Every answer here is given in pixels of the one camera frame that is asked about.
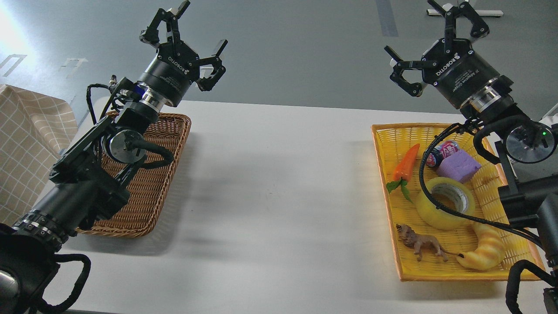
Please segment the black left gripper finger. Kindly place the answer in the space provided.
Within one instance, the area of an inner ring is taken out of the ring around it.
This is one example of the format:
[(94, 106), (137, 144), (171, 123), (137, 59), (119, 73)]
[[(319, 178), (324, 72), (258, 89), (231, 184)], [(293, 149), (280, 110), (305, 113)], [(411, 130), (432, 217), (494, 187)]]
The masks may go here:
[(188, 62), (188, 66), (192, 69), (200, 70), (202, 66), (211, 65), (213, 70), (208, 77), (198, 77), (196, 80), (198, 88), (202, 92), (211, 91), (215, 84), (223, 77), (226, 72), (225, 66), (222, 64), (221, 54), (228, 44), (227, 39), (223, 39), (216, 47), (212, 56), (203, 59), (197, 59)]
[[(164, 45), (175, 48), (181, 41), (178, 20), (184, 14), (185, 10), (187, 10), (189, 5), (190, 1), (184, 0), (176, 10), (164, 10), (160, 8), (156, 12), (151, 23), (145, 30), (141, 31), (139, 40), (145, 44), (149, 44), (153, 48), (162, 48)], [(159, 26), (161, 23), (165, 23), (166, 25), (166, 42), (161, 42), (159, 38)]]

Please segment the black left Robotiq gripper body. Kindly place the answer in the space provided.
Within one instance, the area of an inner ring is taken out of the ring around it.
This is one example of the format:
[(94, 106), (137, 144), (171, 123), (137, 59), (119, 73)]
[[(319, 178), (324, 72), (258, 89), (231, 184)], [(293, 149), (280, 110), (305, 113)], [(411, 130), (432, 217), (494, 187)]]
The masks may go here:
[(199, 78), (200, 70), (189, 65), (198, 57), (185, 42), (179, 42), (176, 50), (169, 42), (160, 44), (138, 81), (168, 99), (168, 106), (177, 107), (193, 81)]

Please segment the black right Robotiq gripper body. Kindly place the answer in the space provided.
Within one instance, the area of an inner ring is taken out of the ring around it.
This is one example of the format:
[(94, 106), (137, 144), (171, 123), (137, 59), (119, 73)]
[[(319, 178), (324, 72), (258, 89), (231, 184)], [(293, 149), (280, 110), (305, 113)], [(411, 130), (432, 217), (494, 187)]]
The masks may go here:
[(455, 38), (450, 48), (441, 38), (422, 59), (433, 64), (423, 69), (423, 81), (434, 86), (455, 109), (506, 108), (514, 104), (510, 96), (513, 82), (478, 55), (466, 38)]

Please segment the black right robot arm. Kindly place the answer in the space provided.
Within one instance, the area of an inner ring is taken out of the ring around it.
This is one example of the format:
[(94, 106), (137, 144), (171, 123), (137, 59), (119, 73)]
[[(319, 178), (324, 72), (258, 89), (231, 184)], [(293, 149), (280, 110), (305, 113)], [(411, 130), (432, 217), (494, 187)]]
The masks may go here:
[[(532, 262), (520, 260), (511, 267), (506, 288), (506, 305), (513, 314), (521, 311), (517, 297), (520, 275), (528, 270), (546, 282), (544, 304), (548, 314), (557, 312), (557, 173), (537, 171), (534, 166), (557, 157), (557, 125), (538, 123), (526, 115), (512, 96), (512, 80), (494, 69), (473, 48), (473, 42), (490, 33), (490, 28), (471, 4), (456, 6), (429, 1), (444, 18), (444, 36), (422, 54), (420, 60), (403, 60), (391, 47), (391, 80), (413, 97), (432, 85), (458, 109), (466, 121), (447, 127), (427, 147), (418, 168), (418, 180), (426, 198), (437, 209), (523, 237), (539, 246), (550, 268), (546, 272)], [(477, 153), (486, 161), (500, 164), (506, 179), (498, 188), (508, 223), (458, 213), (435, 199), (424, 182), (429, 153), (453, 133), (470, 133)]]

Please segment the white sleeved forearm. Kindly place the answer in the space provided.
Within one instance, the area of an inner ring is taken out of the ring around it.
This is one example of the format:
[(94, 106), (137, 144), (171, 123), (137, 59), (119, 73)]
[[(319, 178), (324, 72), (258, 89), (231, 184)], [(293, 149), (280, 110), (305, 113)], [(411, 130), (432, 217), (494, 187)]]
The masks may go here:
[(550, 127), (552, 129), (553, 125), (558, 123), (558, 104), (554, 105), (545, 115), (540, 119), (540, 123)]

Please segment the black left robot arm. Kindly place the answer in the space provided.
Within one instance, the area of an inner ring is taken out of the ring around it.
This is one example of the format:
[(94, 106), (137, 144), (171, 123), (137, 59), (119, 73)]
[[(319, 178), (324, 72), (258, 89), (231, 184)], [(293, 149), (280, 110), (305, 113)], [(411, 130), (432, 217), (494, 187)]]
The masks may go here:
[(170, 165), (174, 154), (148, 142), (144, 134), (159, 120), (163, 106), (176, 107), (191, 84), (211, 91), (226, 69), (221, 53), (201, 59), (180, 38), (179, 8), (160, 8), (140, 40), (156, 56), (137, 82), (112, 79), (110, 97), (92, 128), (54, 163), (48, 192), (12, 226), (1, 225), (1, 312), (59, 314), (79, 298), (91, 260), (84, 254), (60, 254), (76, 229), (112, 218), (128, 204), (128, 185), (140, 169)]

